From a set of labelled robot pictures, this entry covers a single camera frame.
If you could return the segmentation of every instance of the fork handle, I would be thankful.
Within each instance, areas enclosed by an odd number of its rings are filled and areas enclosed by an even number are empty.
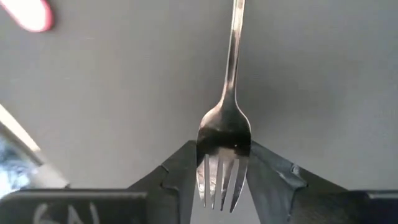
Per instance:
[[[224,102],[224,100],[236,102],[236,77],[238,71],[239,43],[242,34],[244,2],[245,0],[234,0],[228,61],[221,103]]]

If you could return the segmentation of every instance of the fork tine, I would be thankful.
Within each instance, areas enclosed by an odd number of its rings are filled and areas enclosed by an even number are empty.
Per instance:
[[[238,202],[239,196],[241,195],[244,184],[244,178],[246,176],[246,171],[248,169],[248,164],[249,164],[248,157],[244,156],[239,157],[238,173],[236,174],[235,189],[234,189],[234,194],[232,196],[231,209],[229,210],[229,212],[233,212]]]
[[[220,158],[218,156],[209,156],[209,173],[210,173],[210,200],[211,208],[214,209],[216,199],[216,183],[218,174],[218,162]]]
[[[203,202],[204,207],[206,206],[205,164],[206,164],[206,158],[204,157],[197,168],[197,184],[198,184],[199,196],[200,196],[200,200]]]
[[[231,172],[234,166],[233,158],[225,158],[223,160],[223,177],[221,180],[222,189],[221,189],[221,211],[224,208],[224,202],[226,198],[226,192],[229,185],[229,180],[231,179]]]

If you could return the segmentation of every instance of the fork head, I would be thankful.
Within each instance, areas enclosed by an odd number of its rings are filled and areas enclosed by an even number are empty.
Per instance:
[[[230,186],[234,163],[238,164],[233,186],[232,212],[238,202],[248,167],[251,129],[239,107],[219,103],[203,117],[197,138],[197,184],[204,206],[210,192],[211,207],[215,207],[216,186],[221,184],[221,210]]]

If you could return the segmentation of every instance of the metal fork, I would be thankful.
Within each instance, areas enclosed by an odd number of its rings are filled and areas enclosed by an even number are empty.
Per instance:
[[[236,102],[236,77],[245,0],[234,0],[231,37],[226,76],[220,102],[203,117],[197,138],[197,184],[206,206],[206,181],[210,186],[211,207],[214,209],[217,176],[221,172],[221,210],[228,190],[234,162],[239,161],[233,190],[232,212],[238,202],[248,167],[251,129],[247,117]]]

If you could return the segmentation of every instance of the red object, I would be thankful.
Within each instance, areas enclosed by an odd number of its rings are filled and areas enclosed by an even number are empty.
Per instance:
[[[0,0],[0,4],[25,30],[43,32],[52,27],[51,8],[45,0]]]

